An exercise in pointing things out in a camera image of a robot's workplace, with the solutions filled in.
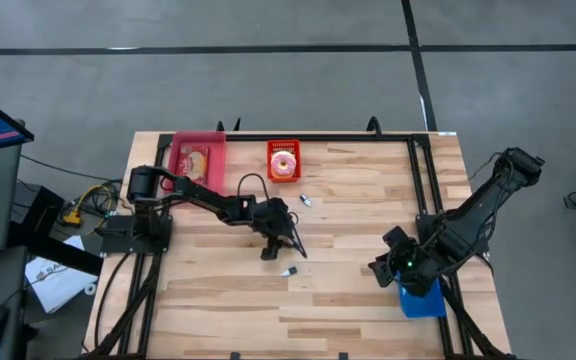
food item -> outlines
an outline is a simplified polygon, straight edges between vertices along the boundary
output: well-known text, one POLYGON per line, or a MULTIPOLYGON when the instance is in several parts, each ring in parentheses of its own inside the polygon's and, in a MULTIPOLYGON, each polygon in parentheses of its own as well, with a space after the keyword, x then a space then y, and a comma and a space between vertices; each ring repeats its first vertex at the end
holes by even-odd
POLYGON ((177 174, 188 176, 197 184, 206 185, 208 180, 208 146, 185 145, 179 150, 177 174))
POLYGON ((272 155, 270 171, 276 178, 289 178, 295 174, 297 159, 292 153, 282 150, 272 155))

orange basket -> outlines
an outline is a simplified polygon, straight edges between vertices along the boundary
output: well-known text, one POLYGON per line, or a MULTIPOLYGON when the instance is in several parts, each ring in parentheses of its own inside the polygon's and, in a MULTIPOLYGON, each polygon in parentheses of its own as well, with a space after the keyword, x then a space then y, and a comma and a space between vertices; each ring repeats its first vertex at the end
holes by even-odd
POLYGON ((269 140, 267 147, 267 160, 266 167, 268 168, 268 179, 272 182, 297 182, 301 178, 301 154, 299 153, 299 140, 269 140), (272 155, 278 151, 288 151, 295 155, 297 160, 297 168, 295 173, 290 178, 276 178, 272 176, 270 170, 270 160, 272 155))

paper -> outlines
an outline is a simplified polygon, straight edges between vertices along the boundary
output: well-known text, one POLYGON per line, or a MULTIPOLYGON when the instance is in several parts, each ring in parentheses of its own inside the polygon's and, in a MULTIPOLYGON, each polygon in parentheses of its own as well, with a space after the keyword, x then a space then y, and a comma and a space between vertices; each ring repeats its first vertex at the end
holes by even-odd
MULTIPOLYGON (((64 244, 74 246, 81 250, 84 249, 80 236, 72 236, 64 241, 64 244)), ((66 268, 59 263, 40 257, 26 264, 26 278, 28 279, 28 283, 36 282, 44 277, 45 280, 33 284, 32 288, 35 290, 41 305, 48 314, 57 311, 81 292, 88 284, 97 281, 97 276, 66 268), (59 271, 59 273, 45 277, 55 271, 59 271)))

black floor line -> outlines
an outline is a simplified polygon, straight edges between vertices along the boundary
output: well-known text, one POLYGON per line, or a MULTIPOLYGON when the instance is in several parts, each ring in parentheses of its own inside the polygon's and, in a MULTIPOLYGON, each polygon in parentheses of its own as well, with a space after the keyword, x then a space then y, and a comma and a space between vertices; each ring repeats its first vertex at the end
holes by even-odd
POLYGON ((0 55, 182 55, 182 54, 281 54, 281 53, 379 53, 410 51, 408 45, 312 44, 250 46, 178 46, 118 48, 0 48, 0 55))
POLYGON ((576 44, 533 45, 421 45, 421 52, 560 52, 576 51, 576 44))
POLYGON ((435 112, 432 109, 432 100, 430 100, 430 90, 428 89, 428 79, 426 78, 426 71, 424 70, 424 61, 419 51, 419 39, 417 38, 417 28, 415 27, 415 19, 412 15, 410 0, 401 0, 401 6, 404 11, 404 18, 406 19, 406 29, 408 30, 408 38, 410 40, 410 52, 412 54, 412 63, 415 67, 415 77, 417 78, 417 87, 419 89, 419 96, 421 97, 426 130, 437 131, 435 112))

pink tray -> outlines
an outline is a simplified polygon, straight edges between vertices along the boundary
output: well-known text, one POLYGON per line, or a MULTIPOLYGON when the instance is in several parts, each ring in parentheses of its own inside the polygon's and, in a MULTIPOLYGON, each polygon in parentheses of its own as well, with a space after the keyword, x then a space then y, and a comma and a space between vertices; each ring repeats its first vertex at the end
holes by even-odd
MULTIPOLYGON (((221 193, 224 186, 224 170, 226 167, 226 134, 222 131, 179 131, 172 138, 168 171, 177 173, 179 168, 179 150, 182 145, 208 146, 208 171, 206 172, 207 187, 221 193)), ((164 189, 172 188, 170 181, 165 181, 164 189)))

